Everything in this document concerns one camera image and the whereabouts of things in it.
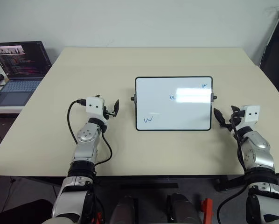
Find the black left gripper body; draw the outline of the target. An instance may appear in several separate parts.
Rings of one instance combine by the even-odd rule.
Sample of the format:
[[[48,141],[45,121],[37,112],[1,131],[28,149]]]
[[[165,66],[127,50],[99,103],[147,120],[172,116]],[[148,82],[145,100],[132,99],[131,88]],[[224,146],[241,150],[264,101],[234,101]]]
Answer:
[[[110,116],[115,117],[115,112],[107,110],[106,106],[104,106],[104,108],[103,108],[103,117],[106,120],[108,120],[110,118]]]

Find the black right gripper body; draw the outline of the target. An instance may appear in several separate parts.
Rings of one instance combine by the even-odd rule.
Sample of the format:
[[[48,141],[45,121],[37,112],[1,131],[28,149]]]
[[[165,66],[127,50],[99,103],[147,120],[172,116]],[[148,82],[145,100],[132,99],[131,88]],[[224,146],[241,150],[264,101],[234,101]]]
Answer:
[[[229,130],[229,132],[231,132],[234,127],[236,127],[237,125],[239,125],[239,123],[242,120],[242,117],[245,115],[244,111],[240,111],[239,113],[232,113],[231,117],[229,119],[230,123],[226,123],[225,126],[221,126],[221,128],[227,128]]]

